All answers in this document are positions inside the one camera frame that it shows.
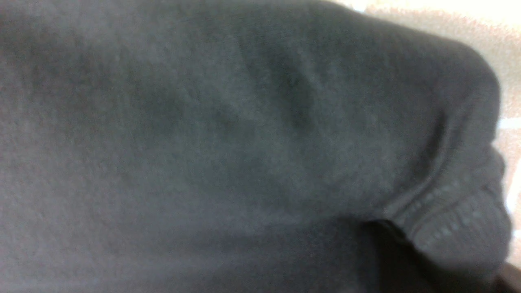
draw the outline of white mortar line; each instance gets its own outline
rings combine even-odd
[[[516,210],[517,198],[521,193],[521,159],[517,162],[517,166],[510,184],[510,189],[506,196],[506,209],[513,214]]]
[[[521,128],[521,118],[504,118],[499,120],[499,129],[518,129]]]

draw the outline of dark gray sweatshirt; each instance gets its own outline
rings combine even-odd
[[[398,275],[486,292],[499,97],[331,3],[0,0],[0,292],[388,292],[374,222]]]

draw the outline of dark gray fabric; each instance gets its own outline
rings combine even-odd
[[[472,49],[334,4],[0,0],[1,291],[385,292],[375,220],[486,291],[498,112]]]

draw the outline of sweatshirt sleeve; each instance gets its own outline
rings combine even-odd
[[[504,163],[491,145],[499,84],[480,57],[471,61],[479,66],[457,68],[464,77],[447,74],[439,83],[440,92],[449,95],[441,98],[452,99],[452,109],[432,173],[412,195],[385,209],[421,254],[441,292],[487,292],[511,238],[501,188]],[[456,97],[450,96],[451,85]]]

